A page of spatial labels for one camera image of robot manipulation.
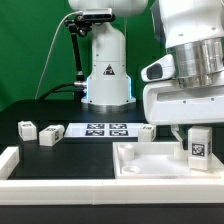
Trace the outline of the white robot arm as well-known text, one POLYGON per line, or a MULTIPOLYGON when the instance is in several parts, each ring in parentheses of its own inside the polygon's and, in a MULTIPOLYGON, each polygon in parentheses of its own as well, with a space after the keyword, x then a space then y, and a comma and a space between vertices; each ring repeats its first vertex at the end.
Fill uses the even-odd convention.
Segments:
POLYGON ((92 29, 88 108, 135 101, 126 67, 141 65, 154 125, 224 122, 224 0, 68 0, 92 29))

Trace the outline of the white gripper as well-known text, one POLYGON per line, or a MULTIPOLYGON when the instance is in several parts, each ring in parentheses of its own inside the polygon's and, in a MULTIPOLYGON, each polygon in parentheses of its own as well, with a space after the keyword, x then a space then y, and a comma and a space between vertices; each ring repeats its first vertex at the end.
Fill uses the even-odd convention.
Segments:
POLYGON ((172 125, 171 132, 183 147, 178 125, 224 122, 224 77, 216 77, 210 86, 186 89, 176 80, 149 83, 143 90, 143 105, 147 122, 172 125))

